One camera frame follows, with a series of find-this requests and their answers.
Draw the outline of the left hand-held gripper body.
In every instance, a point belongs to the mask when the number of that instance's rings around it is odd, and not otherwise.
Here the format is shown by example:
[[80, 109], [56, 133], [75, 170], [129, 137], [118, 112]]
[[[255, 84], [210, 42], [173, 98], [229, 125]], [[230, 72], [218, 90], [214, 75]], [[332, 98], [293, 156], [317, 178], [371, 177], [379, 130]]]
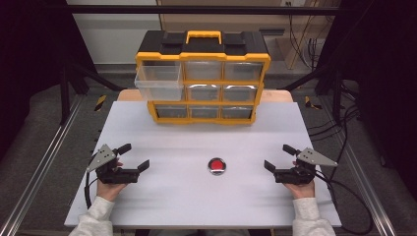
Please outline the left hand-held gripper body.
[[87, 167], [87, 173], [95, 172], [96, 177], [104, 184], [137, 183], [140, 176], [138, 169], [123, 169], [117, 165], [119, 155], [116, 155], [109, 145], [104, 144], [92, 156]]

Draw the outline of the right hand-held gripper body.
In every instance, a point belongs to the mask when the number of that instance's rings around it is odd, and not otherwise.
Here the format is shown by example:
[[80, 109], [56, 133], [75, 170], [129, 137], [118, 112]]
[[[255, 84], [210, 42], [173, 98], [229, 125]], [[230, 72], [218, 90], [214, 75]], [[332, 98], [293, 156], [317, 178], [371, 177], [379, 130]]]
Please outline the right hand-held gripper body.
[[296, 164], [289, 169], [276, 169], [272, 173], [276, 183], [304, 185], [310, 183], [316, 176], [316, 166], [337, 167], [338, 163], [323, 154], [306, 147], [295, 156]]

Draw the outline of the person's left hand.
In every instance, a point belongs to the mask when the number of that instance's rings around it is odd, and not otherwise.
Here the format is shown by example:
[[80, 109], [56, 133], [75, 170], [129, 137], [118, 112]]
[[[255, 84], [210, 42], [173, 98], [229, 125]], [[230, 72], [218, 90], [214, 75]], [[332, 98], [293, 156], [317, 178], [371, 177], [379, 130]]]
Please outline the person's left hand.
[[107, 201], [114, 202], [126, 187], [126, 184], [104, 184], [97, 180], [96, 195]]

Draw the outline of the person's right hand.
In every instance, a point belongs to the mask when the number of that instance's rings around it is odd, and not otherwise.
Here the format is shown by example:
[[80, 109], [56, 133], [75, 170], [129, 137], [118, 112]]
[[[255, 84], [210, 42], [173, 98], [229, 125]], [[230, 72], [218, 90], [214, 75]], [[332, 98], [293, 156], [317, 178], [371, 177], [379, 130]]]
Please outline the person's right hand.
[[315, 196], [315, 182], [311, 181], [304, 185], [294, 185], [284, 183], [284, 186], [290, 191], [295, 200], [303, 198], [313, 198]]

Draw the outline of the yellow black hazard tape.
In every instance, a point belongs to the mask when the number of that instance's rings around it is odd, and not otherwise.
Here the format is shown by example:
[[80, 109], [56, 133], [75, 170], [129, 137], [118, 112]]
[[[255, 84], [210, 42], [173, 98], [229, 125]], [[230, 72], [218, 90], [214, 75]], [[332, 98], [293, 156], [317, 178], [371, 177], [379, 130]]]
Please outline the yellow black hazard tape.
[[97, 102], [96, 102], [96, 105], [95, 105], [95, 108], [94, 108], [94, 111], [99, 111], [99, 110], [101, 109], [101, 107], [102, 107], [102, 105], [103, 105], [103, 103], [104, 103], [104, 101], [105, 101], [106, 97], [107, 97], [107, 95], [102, 94], [102, 95], [98, 98], [98, 100], [97, 100]]
[[323, 109], [323, 107], [321, 105], [313, 104], [311, 99], [310, 99], [310, 96], [305, 96], [305, 107], [316, 109], [316, 110]]

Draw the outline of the round red tin, silver rim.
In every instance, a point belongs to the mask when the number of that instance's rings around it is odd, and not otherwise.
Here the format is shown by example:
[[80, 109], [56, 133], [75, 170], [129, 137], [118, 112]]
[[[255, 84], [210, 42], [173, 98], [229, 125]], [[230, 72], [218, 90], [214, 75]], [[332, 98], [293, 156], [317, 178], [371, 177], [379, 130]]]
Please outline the round red tin, silver rim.
[[208, 171], [212, 175], [222, 175], [226, 170], [226, 163], [222, 158], [215, 157], [208, 162]]

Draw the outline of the clear plastic organizer drawer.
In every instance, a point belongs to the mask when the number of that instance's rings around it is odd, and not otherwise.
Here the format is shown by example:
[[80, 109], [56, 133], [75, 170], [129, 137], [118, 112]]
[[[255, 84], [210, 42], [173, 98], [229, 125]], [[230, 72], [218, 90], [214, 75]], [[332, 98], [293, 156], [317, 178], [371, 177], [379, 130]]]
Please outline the clear plastic organizer drawer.
[[179, 62], [144, 61], [139, 64], [135, 86], [150, 101], [180, 101], [183, 75]]

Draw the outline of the set of clear drawers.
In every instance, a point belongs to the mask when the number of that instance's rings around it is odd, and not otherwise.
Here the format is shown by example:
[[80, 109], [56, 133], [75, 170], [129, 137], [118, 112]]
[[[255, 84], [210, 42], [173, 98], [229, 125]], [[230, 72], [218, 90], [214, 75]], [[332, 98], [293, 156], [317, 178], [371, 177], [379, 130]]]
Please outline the set of clear drawers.
[[156, 104], [160, 119], [240, 119], [252, 117], [260, 88], [262, 62], [184, 62], [180, 102]]

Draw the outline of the black curtain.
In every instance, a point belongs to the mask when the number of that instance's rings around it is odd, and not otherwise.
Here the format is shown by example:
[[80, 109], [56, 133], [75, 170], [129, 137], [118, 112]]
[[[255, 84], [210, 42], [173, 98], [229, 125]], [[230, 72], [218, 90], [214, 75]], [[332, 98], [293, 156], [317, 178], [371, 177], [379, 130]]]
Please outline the black curtain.
[[66, 60], [95, 67], [67, 0], [0, 0], [0, 160], [30, 112], [30, 98], [59, 84]]
[[354, 27], [337, 69], [359, 85], [377, 147], [417, 201], [417, 0], [341, 0], [322, 59]]

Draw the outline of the yellow and black organizer cabinet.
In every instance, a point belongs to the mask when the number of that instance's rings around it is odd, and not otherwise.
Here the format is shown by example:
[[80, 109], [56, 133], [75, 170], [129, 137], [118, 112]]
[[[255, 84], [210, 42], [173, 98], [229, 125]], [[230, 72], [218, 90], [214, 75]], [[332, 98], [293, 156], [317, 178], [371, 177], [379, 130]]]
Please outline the yellow and black organizer cabinet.
[[222, 32], [222, 43], [216, 38], [192, 38], [186, 43], [187, 32], [169, 32], [164, 30], [150, 30], [146, 33], [140, 48], [135, 56], [137, 70], [139, 64], [144, 61], [179, 62], [182, 67], [183, 80], [185, 73], [184, 62], [189, 61], [216, 61], [216, 62], [262, 62], [264, 64], [261, 75], [261, 85], [249, 120], [240, 119], [176, 119], [156, 116], [154, 106], [156, 104], [177, 103], [180, 101], [150, 101], [148, 102], [149, 114], [154, 122], [162, 124], [192, 124], [213, 123], [222, 125], [252, 124], [256, 120], [257, 106], [260, 104], [264, 89], [264, 77], [270, 64], [270, 56], [262, 35], [257, 31]]

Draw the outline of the aluminium floor rail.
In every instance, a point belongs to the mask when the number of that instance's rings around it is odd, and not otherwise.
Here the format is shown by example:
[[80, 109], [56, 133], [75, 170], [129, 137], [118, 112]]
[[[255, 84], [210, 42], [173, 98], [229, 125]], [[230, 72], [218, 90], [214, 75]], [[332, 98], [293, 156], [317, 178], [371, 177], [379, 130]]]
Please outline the aluminium floor rail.
[[339, 144], [342, 146], [341, 153], [345, 156], [347, 166], [349, 167], [358, 190], [361, 193], [367, 208], [373, 219], [373, 223], [381, 236], [397, 236], [394, 227], [387, 216], [387, 213], [374, 190], [364, 168], [355, 155], [352, 146], [348, 142], [348, 133], [341, 130], [336, 134]]
[[16, 203], [13, 211], [9, 214], [4, 224], [0, 227], [0, 236], [15, 236], [20, 225], [23, 222], [42, 182], [49, 171], [57, 153], [59, 152], [65, 138], [71, 129], [75, 118], [77, 117], [80, 107], [82, 106], [85, 95], [76, 94], [70, 107], [70, 113], [67, 120], [59, 126], [40, 163], [34, 170], [31, 178]]

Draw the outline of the black metal frame stand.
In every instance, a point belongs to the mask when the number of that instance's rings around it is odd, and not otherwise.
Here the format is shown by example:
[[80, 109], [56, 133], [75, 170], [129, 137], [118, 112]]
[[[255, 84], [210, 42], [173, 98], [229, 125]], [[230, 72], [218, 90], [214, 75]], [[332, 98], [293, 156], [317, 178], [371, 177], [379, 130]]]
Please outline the black metal frame stand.
[[315, 92], [318, 95], [327, 94], [332, 89], [332, 104], [331, 104], [331, 116], [337, 125], [341, 124], [340, 118], [340, 100], [341, 100], [341, 74], [337, 70], [337, 65], [332, 62], [327, 62], [321, 67], [317, 68], [313, 72], [305, 75], [301, 79], [284, 86], [284, 90], [293, 91], [307, 82], [318, 79], [318, 83], [315, 87]]
[[85, 78], [90, 78], [113, 91], [123, 90], [122, 87], [107, 81], [97, 72], [89, 70], [79, 64], [67, 64], [63, 66], [60, 71], [59, 78], [61, 94], [61, 125], [64, 125], [70, 117], [69, 86], [73, 87], [76, 94], [87, 94], [89, 86], [87, 85]]

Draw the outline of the black horizontal frame bar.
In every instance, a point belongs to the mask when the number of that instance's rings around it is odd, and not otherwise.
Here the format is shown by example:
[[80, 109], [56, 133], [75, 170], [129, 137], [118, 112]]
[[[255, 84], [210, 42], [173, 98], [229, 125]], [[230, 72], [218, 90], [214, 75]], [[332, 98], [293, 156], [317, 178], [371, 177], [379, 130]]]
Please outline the black horizontal frame bar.
[[203, 14], [203, 15], [296, 15], [336, 16], [338, 7], [251, 7], [251, 6], [133, 6], [133, 5], [68, 5], [73, 14]]

